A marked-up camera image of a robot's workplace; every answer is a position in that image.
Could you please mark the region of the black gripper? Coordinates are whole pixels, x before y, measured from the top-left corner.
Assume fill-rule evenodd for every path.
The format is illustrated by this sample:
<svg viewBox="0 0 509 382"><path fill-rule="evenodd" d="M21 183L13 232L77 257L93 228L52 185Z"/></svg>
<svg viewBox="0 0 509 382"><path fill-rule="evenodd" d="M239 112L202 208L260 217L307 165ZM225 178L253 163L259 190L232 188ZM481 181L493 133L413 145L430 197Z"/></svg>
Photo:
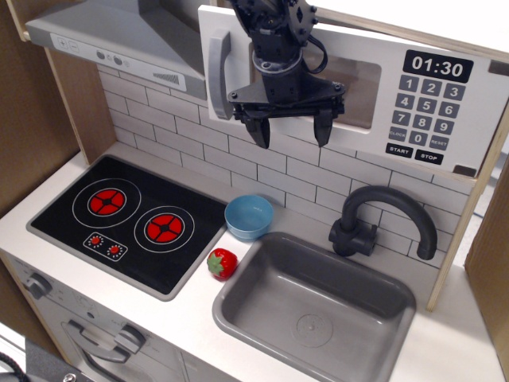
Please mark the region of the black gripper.
<svg viewBox="0 0 509 382"><path fill-rule="evenodd" d="M252 53L251 62L261 79L227 94L226 118L244 122L254 143L268 149L269 119L312 116L318 146L327 145L332 121L344 113L345 86L311 72L302 51L280 60Z"/></svg>

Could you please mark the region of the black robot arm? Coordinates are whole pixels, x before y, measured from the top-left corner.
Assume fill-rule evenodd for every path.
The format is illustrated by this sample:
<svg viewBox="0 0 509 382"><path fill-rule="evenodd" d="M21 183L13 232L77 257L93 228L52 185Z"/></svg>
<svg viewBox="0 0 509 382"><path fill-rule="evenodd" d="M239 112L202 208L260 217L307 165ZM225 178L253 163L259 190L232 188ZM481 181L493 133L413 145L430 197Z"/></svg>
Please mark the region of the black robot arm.
<svg viewBox="0 0 509 382"><path fill-rule="evenodd" d="M228 95L235 119L266 149L271 119L311 116L317 144L325 146L334 119L344 113L345 86L318 77L327 66L326 55L316 68L305 63L303 49L308 44L326 50L311 34L318 23L317 8L306 1L233 1L231 5L251 39L252 63L262 76Z"/></svg>

